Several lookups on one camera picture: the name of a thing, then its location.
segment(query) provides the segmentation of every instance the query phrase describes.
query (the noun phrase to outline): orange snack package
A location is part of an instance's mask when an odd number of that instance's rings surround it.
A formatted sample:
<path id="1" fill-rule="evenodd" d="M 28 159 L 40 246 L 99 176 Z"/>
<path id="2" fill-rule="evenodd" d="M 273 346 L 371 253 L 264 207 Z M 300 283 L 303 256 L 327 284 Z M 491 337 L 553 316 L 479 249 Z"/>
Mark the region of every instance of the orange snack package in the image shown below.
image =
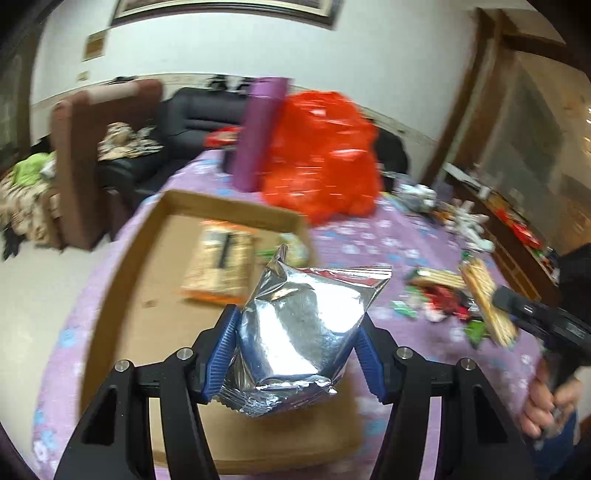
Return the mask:
<path id="1" fill-rule="evenodd" d="M 182 295 L 220 305 L 244 304 L 249 295 L 253 258 L 251 229 L 227 222 L 204 221 L 183 278 Z"/>

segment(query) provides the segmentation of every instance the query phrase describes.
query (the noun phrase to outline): metal screw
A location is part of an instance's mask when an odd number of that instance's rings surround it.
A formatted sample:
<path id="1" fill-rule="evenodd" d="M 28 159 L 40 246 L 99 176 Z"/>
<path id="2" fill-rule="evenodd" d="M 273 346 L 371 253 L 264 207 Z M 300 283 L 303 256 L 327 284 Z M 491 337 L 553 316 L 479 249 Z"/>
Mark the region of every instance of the metal screw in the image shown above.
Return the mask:
<path id="1" fill-rule="evenodd" d="M 129 360 L 119 360 L 115 364 L 115 370 L 118 372 L 125 372 L 129 368 Z"/>
<path id="2" fill-rule="evenodd" d="M 460 365 L 464 370 L 474 370 L 476 368 L 476 362 L 471 358 L 462 358 L 460 360 Z"/>
<path id="3" fill-rule="evenodd" d="M 193 351 L 188 348 L 181 348 L 178 352 L 177 352 L 177 358 L 179 360 L 188 360 L 189 358 L 191 358 L 193 356 Z"/>
<path id="4" fill-rule="evenodd" d="M 412 357 L 413 351 L 407 346 L 402 346 L 396 350 L 396 355 L 398 355 L 402 360 L 408 360 Z"/>

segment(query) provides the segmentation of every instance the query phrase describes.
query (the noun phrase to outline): brown armchair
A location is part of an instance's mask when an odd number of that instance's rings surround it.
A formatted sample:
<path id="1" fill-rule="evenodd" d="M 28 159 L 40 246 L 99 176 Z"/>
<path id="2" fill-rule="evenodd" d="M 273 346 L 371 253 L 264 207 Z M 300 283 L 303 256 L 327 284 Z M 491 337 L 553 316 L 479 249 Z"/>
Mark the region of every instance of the brown armchair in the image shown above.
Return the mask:
<path id="1" fill-rule="evenodd" d="M 107 229 L 107 207 L 95 167 L 107 126 L 134 130 L 154 119 L 162 99 L 159 80 L 90 87 L 57 103 L 51 113 L 51 144 L 57 152 L 60 228 L 67 245 L 91 250 Z"/>

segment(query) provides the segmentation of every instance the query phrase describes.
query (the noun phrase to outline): clothes pile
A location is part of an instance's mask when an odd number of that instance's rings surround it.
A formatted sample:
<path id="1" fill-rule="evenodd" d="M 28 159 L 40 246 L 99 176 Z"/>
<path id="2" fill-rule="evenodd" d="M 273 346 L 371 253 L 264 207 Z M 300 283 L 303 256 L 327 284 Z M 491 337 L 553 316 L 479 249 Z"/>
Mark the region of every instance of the clothes pile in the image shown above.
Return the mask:
<path id="1" fill-rule="evenodd" d="M 59 194 L 50 180 L 54 163 L 55 152 L 36 153 L 14 165 L 0 180 L 4 259 L 16 256 L 25 238 L 37 244 L 50 243 L 50 230 L 60 216 Z"/>
<path id="2" fill-rule="evenodd" d="M 105 139 L 99 142 L 99 161 L 117 158 L 137 158 L 159 152 L 163 145 L 148 138 L 154 127 L 144 127 L 135 132 L 128 124 L 110 124 Z"/>

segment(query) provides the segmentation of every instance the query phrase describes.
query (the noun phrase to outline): purple bedsheet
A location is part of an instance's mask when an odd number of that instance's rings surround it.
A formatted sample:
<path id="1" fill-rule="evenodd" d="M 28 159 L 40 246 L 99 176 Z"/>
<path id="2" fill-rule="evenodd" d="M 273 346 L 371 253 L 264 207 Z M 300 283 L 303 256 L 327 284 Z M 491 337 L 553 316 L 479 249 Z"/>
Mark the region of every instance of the purple bedsheet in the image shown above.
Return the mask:
<path id="1" fill-rule="evenodd" d="M 188 190 L 252 202 L 261 201 L 258 193 L 238 193 L 232 190 L 230 177 L 219 172 L 219 161 L 218 151 L 205 152 L 172 176 L 163 190 Z M 158 195 L 147 199 L 121 230 L 117 241 L 111 245 L 111 254 L 107 260 L 98 265 L 90 276 L 47 363 L 33 430 L 33 450 L 38 462 L 33 467 L 42 480 L 53 478 L 78 419 L 77 399 L 86 352 L 103 296 L 119 261 L 157 200 Z M 540 355 L 536 340 L 522 332 L 511 351 L 496 346 L 489 340 L 484 341 L 480 349 L 475 351 L 465 337 L 463 325 L 455 318 L 441 323 L 429 323 L 421 317 L 415 321 L 408 320 L 394 312 L 390 302 L 403 293 L 403 279 L 410 270 L 416 265 L 426 265 L 455 271 L 461 251 L 456 238 L 451 234 L 442 229 L 434 229 L 420 218 L 403 215 L 386 198 L 377 203 L 378 207 L 371 218 L 331 222 L 311 231 L 319 266 L 391 265 L 394 270 L 392 280 L 369 309 L 374 323 L 388 329 L 399 345 L 409 346 L 429 360 L 455 364 L 464 356 L 473 358 L 501 400 L 512 413 L 517 413 Z M 503 283 L 492 260 L 489 257 L 485 259 L 495 278 Z M 381 405 L 369 393 L 354 353 L 348 369 L 354 377 L 356 402 L 365 426 L 365 439 L 359 451 L 351 458 L 336 463 L 258 477 L 288 480 L 369 478 L 388 422 L 390 407 Z M 440 401 L 432 399 L 421 479 L 431 479 L 434 475 L 439 421 Z M 157 477 L 159 480 L 168 479 L 167 470 L 157 468 Z"/>

